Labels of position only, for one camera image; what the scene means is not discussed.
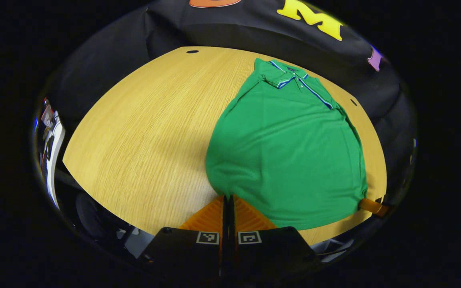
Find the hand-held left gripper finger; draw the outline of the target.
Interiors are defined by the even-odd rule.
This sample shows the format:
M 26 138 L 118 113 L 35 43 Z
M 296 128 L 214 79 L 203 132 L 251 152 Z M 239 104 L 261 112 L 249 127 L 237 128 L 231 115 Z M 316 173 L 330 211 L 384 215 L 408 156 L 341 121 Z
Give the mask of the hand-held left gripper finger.
M 294 280 L 322 268 L 292 226 L 275 226 L 251 204 L 229 198 L 229 268 L 237 280 Z
M 165 226 L 138 260 L 163 280 L 218 280 L 228 243 L 228 200 L 219 196 L 178 228 Z

